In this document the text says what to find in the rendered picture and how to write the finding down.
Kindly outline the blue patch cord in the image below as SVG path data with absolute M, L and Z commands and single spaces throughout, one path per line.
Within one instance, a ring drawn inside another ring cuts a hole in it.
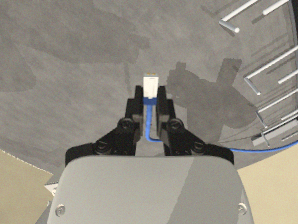
M 152 138 L 149 137 L 150 127 L 151 127 L 151 118 L 152 118 L 152 106 L 153 105 L 147 105 L 145 136 L 146 136 L 146 139 L 148 141 L 151 141 L 151 142 L 162 142 L 159 139 L 152 139 Z M 293 142 L 293 143 L 290 143 L 288 145 L 282 146 L 282 147 L 273 148 L 273 149 L 266 149 L 266 150 L 244 150 L 244 149 L 234 149 L 234 148 L 228 148 L 228 149 L 230 149 L 232 151 L 239 151 L 239 152 L 271 152 L 271 151 L 277 151 L 277 150 L 288 148 L 288 147 L 293 146 L 293 145 L 295 145 L 297 143 L 298 143 L 298 140 L 295 141 L 295 142 Z

